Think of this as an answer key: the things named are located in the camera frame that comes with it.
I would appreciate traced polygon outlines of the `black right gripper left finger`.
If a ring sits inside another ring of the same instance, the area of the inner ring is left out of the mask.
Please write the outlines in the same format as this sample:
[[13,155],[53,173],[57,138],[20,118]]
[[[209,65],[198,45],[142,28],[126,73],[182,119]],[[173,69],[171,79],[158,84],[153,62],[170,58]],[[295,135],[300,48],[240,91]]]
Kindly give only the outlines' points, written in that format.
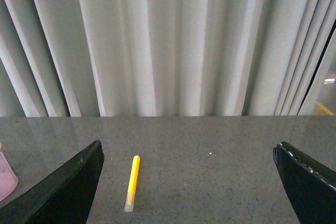
[[104,163],[92,142],[33,188],[1,208],[1,223],[86,223]]

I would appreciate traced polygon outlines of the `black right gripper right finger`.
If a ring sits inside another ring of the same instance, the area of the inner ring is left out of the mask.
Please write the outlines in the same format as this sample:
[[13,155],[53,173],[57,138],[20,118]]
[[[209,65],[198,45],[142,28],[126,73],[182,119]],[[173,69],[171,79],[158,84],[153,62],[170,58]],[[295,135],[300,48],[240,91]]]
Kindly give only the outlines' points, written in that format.
[[287,142],[273,159],[300,223],[335,223],[335,171]]

